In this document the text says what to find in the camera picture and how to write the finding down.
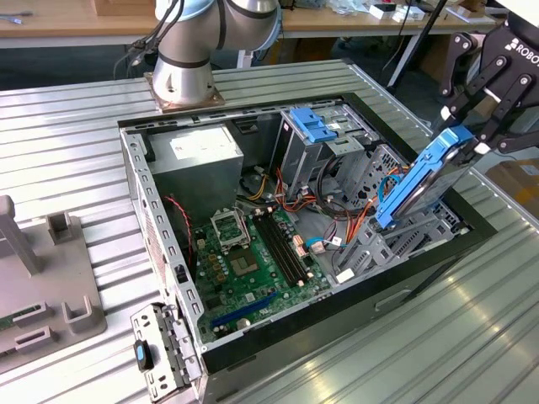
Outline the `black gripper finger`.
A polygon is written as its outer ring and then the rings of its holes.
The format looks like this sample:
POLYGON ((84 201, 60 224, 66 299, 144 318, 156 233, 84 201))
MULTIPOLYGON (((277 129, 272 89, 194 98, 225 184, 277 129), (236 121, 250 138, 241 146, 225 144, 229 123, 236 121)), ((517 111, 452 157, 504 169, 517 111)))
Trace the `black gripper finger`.
POLYGON ((511 85, 483 127, 479 143, 474 147, 477 154, 487 154, 492 150, 507 154, 538 146, 538 131, 520 134, 508 131, 509 117, 534 85, 535 79, 529 74, 521 75, 511 85))
POLYGON ((451 36, 440 83, 440 95, 446 98, 446 105, 440 112, 445 122, 462 122, 467 113, 479 103, 480 93, 508 66, 506 56, 497 56, 487 65, 479 67, 477 76, 466 84, 472 56, 478 54, 478 59, 482 60, 487 38, 486 34, 451 36))

